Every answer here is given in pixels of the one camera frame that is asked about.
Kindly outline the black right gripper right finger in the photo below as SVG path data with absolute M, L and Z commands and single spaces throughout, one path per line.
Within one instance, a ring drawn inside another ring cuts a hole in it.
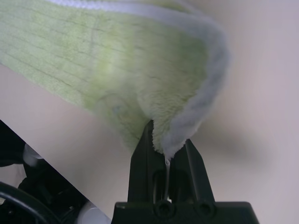
M 174 203 L 215 202 L 204 161 L 190 139 L 171 160 L 169 193 Z

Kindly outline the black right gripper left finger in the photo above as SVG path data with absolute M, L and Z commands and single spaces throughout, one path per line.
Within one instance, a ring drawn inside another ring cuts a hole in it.
M 159 202 L 165 199 L 165 157 L 155 151 L 152 133 L 151 120 L 131 156 L 128 202 Z

